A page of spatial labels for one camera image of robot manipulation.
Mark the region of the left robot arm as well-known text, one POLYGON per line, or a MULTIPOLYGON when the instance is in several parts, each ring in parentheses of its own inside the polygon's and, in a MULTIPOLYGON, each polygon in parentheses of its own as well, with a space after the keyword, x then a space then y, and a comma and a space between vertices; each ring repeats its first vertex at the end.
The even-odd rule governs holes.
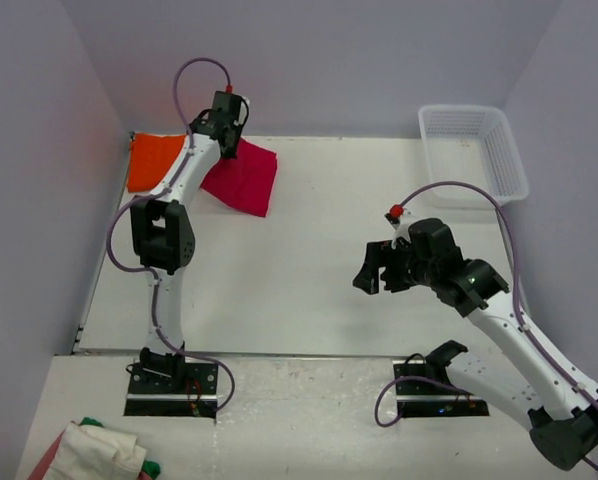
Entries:
POLYGON ((189 124, 163 180, 130 208, 133 250, 147 269, 152 289, 149 333, 139 365, 166 393, 177 392, 187 379, 181 294, 184 270, 196 248, 187 206, 210 170, 236 157, 249 114, 244 97, 217 91, 211 107, 189 124))

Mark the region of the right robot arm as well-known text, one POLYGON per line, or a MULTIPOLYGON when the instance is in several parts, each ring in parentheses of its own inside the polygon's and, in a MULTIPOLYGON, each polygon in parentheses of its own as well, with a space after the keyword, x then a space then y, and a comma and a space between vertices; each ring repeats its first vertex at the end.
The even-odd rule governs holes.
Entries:
POLYGON ((476 395, 515 420, 539 453, 569 471, 598 446, 598 383, 570 362, 514 302, 486 261, 467 259, 438 218, 393 223, 390 240, 370 242, 355 288, 374 295, 422 286, 493 341, 516 368, 500 373, 448 341, 426 358, 427 385, 476 395))

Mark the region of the magenta t shirt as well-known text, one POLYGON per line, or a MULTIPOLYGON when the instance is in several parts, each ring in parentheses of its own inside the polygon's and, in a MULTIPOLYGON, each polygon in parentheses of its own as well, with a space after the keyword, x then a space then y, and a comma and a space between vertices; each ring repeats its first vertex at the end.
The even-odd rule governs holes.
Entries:
POLYGON ((221 159, 213 166, 201 188, 234 210, 265 218, 277 168, 275 152, 241 139, 236 157, 221 159))

